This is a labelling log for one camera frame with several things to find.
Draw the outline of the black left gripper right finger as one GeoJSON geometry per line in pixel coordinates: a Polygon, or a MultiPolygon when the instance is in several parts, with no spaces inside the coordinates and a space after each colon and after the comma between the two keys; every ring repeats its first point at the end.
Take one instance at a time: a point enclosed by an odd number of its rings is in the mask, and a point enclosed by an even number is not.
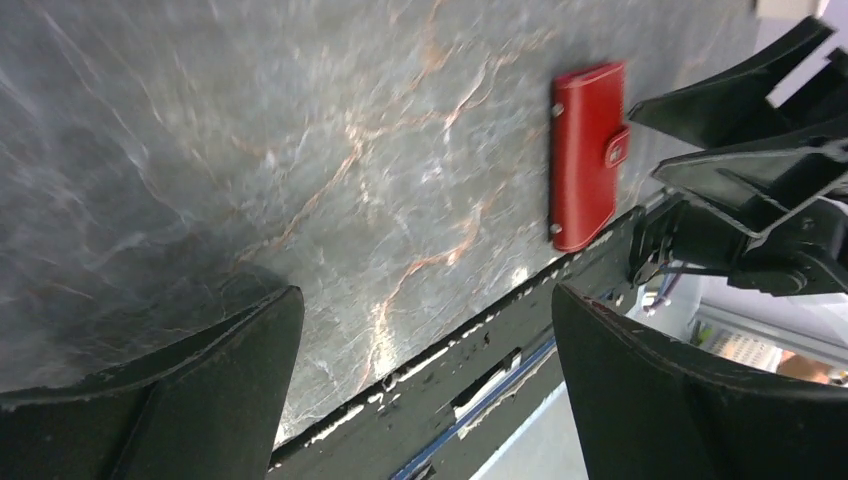
{"type": "Polygon", "coordinates": [[[592,479],[843,479],[847,392],[726,360],[564,284],[552,323],[592,479]]]}

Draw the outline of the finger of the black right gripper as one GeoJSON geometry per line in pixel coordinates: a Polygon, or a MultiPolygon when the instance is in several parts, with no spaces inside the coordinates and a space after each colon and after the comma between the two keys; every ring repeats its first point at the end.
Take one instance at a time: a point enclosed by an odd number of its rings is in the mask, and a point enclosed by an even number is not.
{"type": "Polygon", "coordinates": [[[702,149],[765,139],[835,117],[835,66],[779,106],[769,94],[835,29],[808,16],[747,60],[705,80],[643,100],[628,119],[702,149]]]}
{"type": "Polygon", "coordinates": [[[847,140],[775,139],[660,162],[654,179],[724,222],[762,238],[847,175],[847,140]]]}

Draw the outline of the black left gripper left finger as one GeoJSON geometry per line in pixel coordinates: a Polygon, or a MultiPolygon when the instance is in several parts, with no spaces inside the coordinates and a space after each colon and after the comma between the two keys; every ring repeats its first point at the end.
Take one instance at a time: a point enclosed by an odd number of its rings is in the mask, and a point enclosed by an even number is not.
{"type": "Polygon", "coordinates": [[[290,286],[64,388],[1,397],[5,479],[261,479],[301,339],[290,286]]]}

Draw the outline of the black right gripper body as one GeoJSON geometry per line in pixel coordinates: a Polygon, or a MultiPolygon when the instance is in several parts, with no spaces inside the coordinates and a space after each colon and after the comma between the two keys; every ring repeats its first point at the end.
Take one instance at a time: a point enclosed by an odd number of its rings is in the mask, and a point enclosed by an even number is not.
{"type": "Polygon", "coordinates": [[[680,194],[643,212],[634,230],[629,280],[659,274],[723,277],[775,297],[847,291],[847,205],[820,198],[754,239],[680,194]]]}

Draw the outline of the red leather card holder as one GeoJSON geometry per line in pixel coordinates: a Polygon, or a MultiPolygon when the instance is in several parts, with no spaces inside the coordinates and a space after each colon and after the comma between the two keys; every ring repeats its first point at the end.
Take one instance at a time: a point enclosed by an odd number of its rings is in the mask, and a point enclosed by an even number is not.
{"type": "Polygon", "coordinates": [[[628,158],[626,63],[608,62],[552,81],[550,239],[587,247],[617,210],[618,168],[628,158]]]}

